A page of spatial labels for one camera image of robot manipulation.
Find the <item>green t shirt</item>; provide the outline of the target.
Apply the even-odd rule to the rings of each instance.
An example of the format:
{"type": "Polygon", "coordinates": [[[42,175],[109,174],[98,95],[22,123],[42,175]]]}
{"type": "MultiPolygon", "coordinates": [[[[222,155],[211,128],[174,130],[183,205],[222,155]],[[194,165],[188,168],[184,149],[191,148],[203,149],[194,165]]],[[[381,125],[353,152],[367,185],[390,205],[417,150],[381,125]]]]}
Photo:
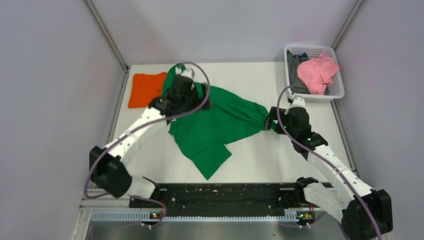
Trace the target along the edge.
{"type": "Polygon", "coordinates": [[[263,131],[269,115],[265,106],[217,86],[209,98],[211,108],[172,121],[168,130],[206,180],[232,155],[227,145],[263,131]]]}

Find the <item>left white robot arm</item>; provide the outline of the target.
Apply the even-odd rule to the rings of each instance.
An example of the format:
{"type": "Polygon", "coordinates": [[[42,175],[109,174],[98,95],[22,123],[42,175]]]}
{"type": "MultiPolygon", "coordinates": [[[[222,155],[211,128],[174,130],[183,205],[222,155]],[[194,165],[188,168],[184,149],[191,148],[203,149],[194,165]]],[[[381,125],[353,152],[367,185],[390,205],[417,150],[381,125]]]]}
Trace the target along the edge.
{"type": "Polygon", "coordinates": [[[210,88],[209,81],[197,84],[192,76],[177,74],[170,89],[155,97],[119,137],[91,149],[88,180],[114,198],[136,196],[147,206],[156,206],[161,198],[156,185],[145,177],[132,176],[127,167],[142,146],[170,122],[209,109],[210,88]]]}

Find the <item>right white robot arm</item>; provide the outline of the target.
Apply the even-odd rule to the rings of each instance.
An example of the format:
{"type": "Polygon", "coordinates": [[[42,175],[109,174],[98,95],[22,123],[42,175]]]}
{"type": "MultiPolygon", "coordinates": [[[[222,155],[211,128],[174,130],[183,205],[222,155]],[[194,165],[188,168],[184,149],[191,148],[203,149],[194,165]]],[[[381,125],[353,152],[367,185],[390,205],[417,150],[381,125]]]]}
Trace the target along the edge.
{"type": "Polygon", "coordinates": [[[289,137],[294,150],[321,172],[334,189],[329,190],[312,177],[301,177],[293,192],[297,205],[312,203],[322,208],[339,222],[350,240],[371,240],[393,230],[392,199],[388,192],[362,181],[335,155],[328,142],[312,131],[304,107],[273,106],[264,120],[264,128],[289,137]]]}

